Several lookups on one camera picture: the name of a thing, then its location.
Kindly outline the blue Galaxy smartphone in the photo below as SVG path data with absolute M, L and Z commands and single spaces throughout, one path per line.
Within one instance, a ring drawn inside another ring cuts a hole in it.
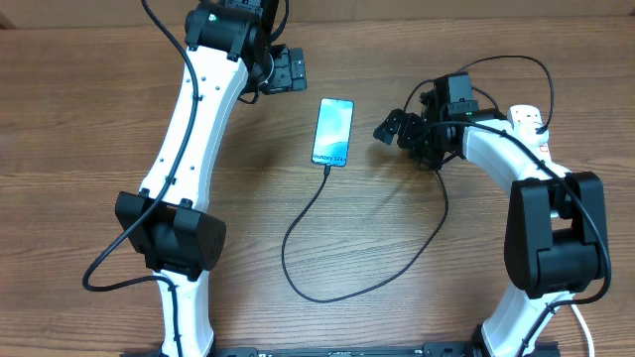
M 351 100 L 323 98 L 319 104 L 312 162 L 345 167 L 353 121 Z

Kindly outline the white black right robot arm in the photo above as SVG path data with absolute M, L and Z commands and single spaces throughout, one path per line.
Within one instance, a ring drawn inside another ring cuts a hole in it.
M 510 285 L 467 342 L 429 342 L 427 356 L 557 356 L 537 339 L 566 305 L 601 299 L 611 280 L 603 185 L 553 162 L 540 111 L 480 108 L 467 72 L 438 77 L 421 113 L 391 111 L 375 139 L 437 171 L 453 158 L 482 168 L 509 196 L 504 263 Z

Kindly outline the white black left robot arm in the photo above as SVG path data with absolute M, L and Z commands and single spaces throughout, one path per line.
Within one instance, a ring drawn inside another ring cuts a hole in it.
M 185 68 L 166 137 L 136 193 L 121 192 L 115 215 L 157 283 L 165 336 L 157 356 L 209 356 L 209 273 L 225 223 L 208 215 L 212 171 L 234 105 L 307 87 L 303 52 L 277 44 L 286 23 L 278 2 L 201 1 L 177 44 Z

